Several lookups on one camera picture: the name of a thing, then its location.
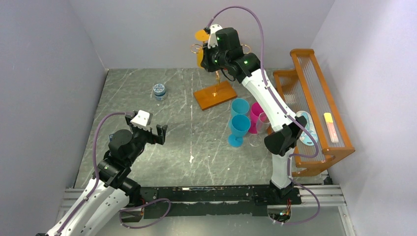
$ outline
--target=gray wall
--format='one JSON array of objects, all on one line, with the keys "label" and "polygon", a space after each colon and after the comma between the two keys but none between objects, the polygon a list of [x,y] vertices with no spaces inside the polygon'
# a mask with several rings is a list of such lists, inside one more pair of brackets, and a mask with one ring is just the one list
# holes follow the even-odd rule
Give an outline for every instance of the gray wall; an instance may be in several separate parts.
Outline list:
[{"label": "gray wall", "polygon": [[0,0],[0,235],[55,223],[105,70],[66,0]]},{"label": "gray wall", "polygon": [[[219,10],[243,5],[259,16],[265,32],[266,67],[293,66],[293,48],[309,48],[334,0],[70,0],[106,68],[197,67],[189,51],[194,34]],[[260,53],[253,17],[230,9],[216,18],[234,27],[241,43]]]},{"label": "gray wall", "polygon": [[417,232],[416,11],[336,0],[312,46],[357,149],[330,174],[358,236]]}]

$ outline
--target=marble pattern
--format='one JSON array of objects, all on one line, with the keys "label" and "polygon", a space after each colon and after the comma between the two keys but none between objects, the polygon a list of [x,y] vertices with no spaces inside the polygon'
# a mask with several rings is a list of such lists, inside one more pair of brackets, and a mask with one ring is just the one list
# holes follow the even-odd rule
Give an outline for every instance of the marble pattern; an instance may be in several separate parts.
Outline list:
[{"label": "marble pattern", "polygon": [[[273,80],[273,70],[268,76]],[[168,96],[157,101],[154,84],[162,83]],[[94,116],[89,141],[75,187],[83,188],[91,178],[92,140],[98,123],[116,111],[145,110],[153,113],[151,126],[167,124],[166,142],[146,145],[129,177],[142,186],[204,186],[265,184],[272,174],[271,154],[264,146],[252,147],[245,137],[243,146],[227,143],[231,101],[202,111],[193,92],[216,83],[215,75],[202,69],[112,69],[107,76]],[[238,82],[232,83],[238,97],[250,104],[252,95]],[[109,135],[128,129],[123,116],[110,117],[100,129],[97,162],[108,150]]]}]

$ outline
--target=wooden shelf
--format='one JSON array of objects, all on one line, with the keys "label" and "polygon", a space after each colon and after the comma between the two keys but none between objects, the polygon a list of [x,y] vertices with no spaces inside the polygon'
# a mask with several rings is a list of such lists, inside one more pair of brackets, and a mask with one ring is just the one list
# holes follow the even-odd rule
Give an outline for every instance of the wooden shelf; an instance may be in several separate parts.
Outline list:
[{"label": "wooden shelf", "polygon": [[[312,49],[294,49],[290,52],[290,56],[295,68],[274,71],[276,89],[294,112],[306,111],[310,113],[319,137],[320,149],[319,155],[313,159],[295,156],[295,165],[300,169],[293,172],[293,176],[316,176],[352,154],[355,148],[351,144],[321,68],[314,56],[314,51]],[[333,116],[339,138],[338,143],[332,143],[330,140],[324,120],[326,112]],[[294,153],[312,155],[314,152],[314,146],[307,146],[298,141]]]}]

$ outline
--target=blue cup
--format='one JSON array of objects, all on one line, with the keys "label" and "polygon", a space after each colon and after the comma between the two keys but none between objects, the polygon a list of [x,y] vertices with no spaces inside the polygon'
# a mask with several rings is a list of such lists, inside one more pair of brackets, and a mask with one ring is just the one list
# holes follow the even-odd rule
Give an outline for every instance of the blue cup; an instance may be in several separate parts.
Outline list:
[{"label": "blue cup", "polygon": [[249,103],[243,98],[237,98],[232,101],[232,117],[241,114],[247,115],[249,112]]},{"label": "blue cup", "polygon": [[227,141],[233,147],[240,147],[243,144],[243,136],[248,132],[250,128],[250,120],[247,116],[237,114],[232,118],[230,124],[230,130],[232,134]]}]

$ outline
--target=black cable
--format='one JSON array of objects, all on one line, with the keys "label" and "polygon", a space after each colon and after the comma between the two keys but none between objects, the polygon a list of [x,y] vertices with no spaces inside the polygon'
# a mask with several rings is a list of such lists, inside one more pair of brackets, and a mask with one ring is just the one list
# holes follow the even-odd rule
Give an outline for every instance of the black cable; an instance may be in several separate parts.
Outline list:
[{"label": "black cable", "polygon": [[224,77],[226,77],[229,81],[233,82],[233,81],[236,80],[236,78],[233,78],[233,80],[231,80],[229,77],[227,77],[226,73],[224,73],[224,70],[223,69],[220,69],[220,70],[222,71]]}]

